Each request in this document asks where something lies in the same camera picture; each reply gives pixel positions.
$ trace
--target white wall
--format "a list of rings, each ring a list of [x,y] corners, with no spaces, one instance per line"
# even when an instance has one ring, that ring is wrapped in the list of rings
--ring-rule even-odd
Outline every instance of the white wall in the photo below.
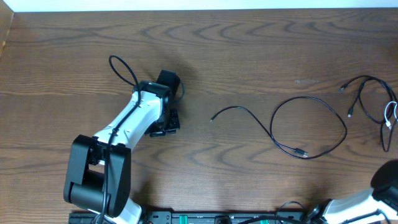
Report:
[[[4,0],[14,12],[398,7],[398,0]]]

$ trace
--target white background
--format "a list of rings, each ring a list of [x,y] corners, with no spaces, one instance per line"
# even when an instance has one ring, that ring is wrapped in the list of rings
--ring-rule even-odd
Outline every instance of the white background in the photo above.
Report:
[[[4,0],[14,12],[398,7],[398,0]]]

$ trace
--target green clip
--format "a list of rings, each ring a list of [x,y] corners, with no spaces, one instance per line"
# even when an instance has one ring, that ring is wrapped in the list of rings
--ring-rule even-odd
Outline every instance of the green clip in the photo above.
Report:
[[[186,215],[180,215],[180,224],[188,224],[188,217]]]

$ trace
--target wooden table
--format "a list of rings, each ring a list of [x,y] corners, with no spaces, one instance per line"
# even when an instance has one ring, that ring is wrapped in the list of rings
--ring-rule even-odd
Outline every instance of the wooden table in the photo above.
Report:
[[[108,65],[111,54],[140,80],[167,69],[187,88],[177,107],[181,130],[143,137],[134,149],[131,197],[141,205],[312,205],[368,188],[398,156],[396,134],[383,152],[379,125],[359,105],[346,117],[359,82],[338,92],[365,74],[398,91],[398,9],[17,13],[0,59],[0,222],[65,223],[79,210],[62,196],[71,143],[104,128],[131,97]],[[293,96],[319,97],[343,117],[340,147],[301,161],[280,152],[245,111],[209,122],[241,105],[269,127],[276,106]],[[382,118],[388,98],[380,84],[366,85],[363,98]],[[314,155],[343,128],[321,104],[297,100],[277,113],[274,133]]]

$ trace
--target wooden tabletop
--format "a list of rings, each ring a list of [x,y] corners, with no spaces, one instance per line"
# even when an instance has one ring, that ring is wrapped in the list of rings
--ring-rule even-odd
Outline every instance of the wooden tabletop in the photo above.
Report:
[[[177,106],[181,130],[145,136],[134,149],[131,197],[141,205],[308,206],[368,188],[398,157],[397,134],[385,153],[379,125],[359,105],[347,118],[360,82],[338,91],[358,75],[398,91],[398,9],[17,13],[0,59],[0,222],[65,223],[80,210],[62,195],[72,141],[103,129],[131,97],[108,65],[111,54],[139,80],[167,69],[187,89]],[[329,155],[290,158],[242,110],[210,122],[240,105],[268,128],[276,106],[294,96],[318,97],[344,119],[347,138]],[[369,82],[362,97],[382,119],[380,84]],[[273,132],[315,155],[344,129],[320,103],[296,100],[277,113]]]

